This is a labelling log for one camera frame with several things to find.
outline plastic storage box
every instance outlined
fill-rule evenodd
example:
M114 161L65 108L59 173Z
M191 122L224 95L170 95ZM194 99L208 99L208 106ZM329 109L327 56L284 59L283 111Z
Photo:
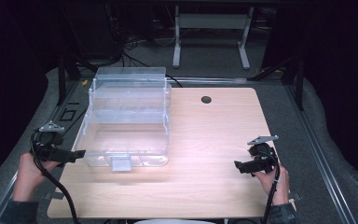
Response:
M171 85L165 68L100 68L75 141L89 166L129 171L168 162Z

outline light wood table surface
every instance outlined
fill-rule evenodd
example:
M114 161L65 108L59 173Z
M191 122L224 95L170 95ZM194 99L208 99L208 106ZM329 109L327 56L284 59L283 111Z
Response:
M202 96L212 101L204 104ZM270 133L255 90L173 88L165 166L126 173L77 160L66 164L60 181L79 217L262 217L266 193L257 178L234 165L252 160L247 142L258 135ZM70 217L66 199L53 199L48 216Z

